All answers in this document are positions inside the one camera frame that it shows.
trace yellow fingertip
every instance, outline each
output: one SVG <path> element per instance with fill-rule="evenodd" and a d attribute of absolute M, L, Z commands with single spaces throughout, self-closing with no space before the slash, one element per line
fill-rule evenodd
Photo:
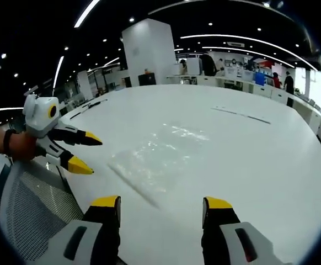
<path fill-rule="evenodd" d="M 92 202 L 91 206 L 114 207 L 118 197 L 118 195 L 114 195 L 109 197 L 98 198 Z"/>
<path fill-rule="evenodd" d="M 68 161 L 68 171 L 75 174 L 93 174 L 93 169 L 89 168 L 86 163 L 84 163 L 77 156 L 73 156 Z"/>
<path fill-rule="evenodd" d="M 213 197 L 206 197 L 205 198 L 208 202 L 209 209 L 228 209 L 233 208 L 230 203 L 225 200 L 216 199 Z"/>
<path fill-rule="evenodd" d="M 101 139 L 98 138 L 98 137 L 96 137 L 96 136 L 95 136 L 94 134 L 92 134 L 91 132 L 86 131 L 86 132 L 85 132 L 85 136 L 88 137 L 88 138 L 92 138 L 92 139 L 94 139 L 94 140 L 102 143 Z"/>

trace clear plastic bag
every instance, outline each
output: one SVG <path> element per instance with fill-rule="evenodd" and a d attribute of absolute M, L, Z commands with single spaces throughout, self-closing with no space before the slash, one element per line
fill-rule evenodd
<path fill-rule="evenodd" d="M 203 131 L 163 124 L 135 149 L 119 152 L 108 166 L 135 192 L 159 208 L 159 200 L 176 185 L 208 137 Z"/>

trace desk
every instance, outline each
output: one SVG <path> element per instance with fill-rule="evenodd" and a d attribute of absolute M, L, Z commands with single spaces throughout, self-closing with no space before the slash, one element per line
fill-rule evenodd
<path fill-rule="evenodd" d="M 178 79 L 197 79 L 197 84 L 203 85 L 203 86 L 212 86 L 212 87 L 222 87 L 222 88 L 228 88 L 234 85 L 240 84 L 240 89 L 243 92 L 256 94 L 259 96 L 271 98 L 277 102 L 280 102 L 282 104 L 287 104 L 287 99 L 291 98 L 294 100 L 293 108 L 303 117 L 303 119 L 306 121 L 307 124 L 309 124 L 312 131 L 317 134 L 319 131 L 319 127 L 321 124 L 321 113 L 305 102 L 303 99 L 291 95 L 287 93 L 286 91 L 280 89 L 278 93 L 277 88 L 270 86 L 268 84 L 264 86 L 257 85 L 251 81 L 243 80 L 242 78 L 233 78 L 230 79 L 228 77 L 223 76 L 168 76 L 168 80 L 170 80 L 171 83 L 179 83 L 175 80 Z"/>
<path fill-rule="evenodd" d="M 62 144 L 95 170 L 67 179 L 83 211 L 97 197 L 122 197 L 119 256 L 127 264 L 203 264 L 206 195 L 229 201 L 283 262 L 298 263 L 313 247 L 321 233 L 321 144 L 296 111 L 190 85 L 132 87 L 93 102 L 101 99 L 108 101 L 62 118 L 104 142 Z M 124 167 L 122 177 L 112 164 Z"/>

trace black ceiling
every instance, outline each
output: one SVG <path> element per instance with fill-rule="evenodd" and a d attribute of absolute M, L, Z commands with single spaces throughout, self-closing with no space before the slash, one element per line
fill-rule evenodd
<path fill-rule="evenodd" d="M 203 46 L 223 46 L 224 41 L 245 43 L 246 49 L 289 61 L 295 59 L 281 50 L 229 38 L 180 39 L 181 36 L 197 34 L 231 34 L 247 36 L 284 47 L 300 56 L 313 59 L 317 56 L 314 45 L 299 26 L 301 23 L 285 18 L 267 8 L 252 4 L 207 0 L 186 2 L 154 14 L 158 8 L 183 2 L 179 0 L 100 0 L 80 28 L 74 25 L 90 0 L 45 0 L 0 2 L 0 108 L 21 107 L 24 92 L 28 88 L 53 79 L 58 61 L 64 56 L 57 86 L 73 75 L 73 71 L 95 68 L 120 57 L 125 64 L 121 32 L 129 27 L 129 18 L 137 23 L 152 18 L 172 26 L 174 45 L 202 51 Z M 271 5 L 280 1 L 271 1 Z M 314 66 L 319 65 L 311 60 Z M 306 67 L 303 62 L 298 66 Z M 1 112 L 0 120 L 12 117 L 14 112 Z"/>

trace white robotic hand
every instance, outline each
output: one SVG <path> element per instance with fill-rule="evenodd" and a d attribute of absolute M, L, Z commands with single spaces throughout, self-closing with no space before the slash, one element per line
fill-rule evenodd
<path fill-rule="evenodd" d="M 92 133 L 78 130 L 60 121 L 59 102 L 54 97 L 36 98 L 28 95 L 23 114 L 26 116 L 27 132 L 37 138 L 37 155 L 42 155 L 57 166 L 62 166 L 71 173 L 93 174 L 82 160 L 55 143 L 64 141 L 69 145 L 102 145 Z"/>

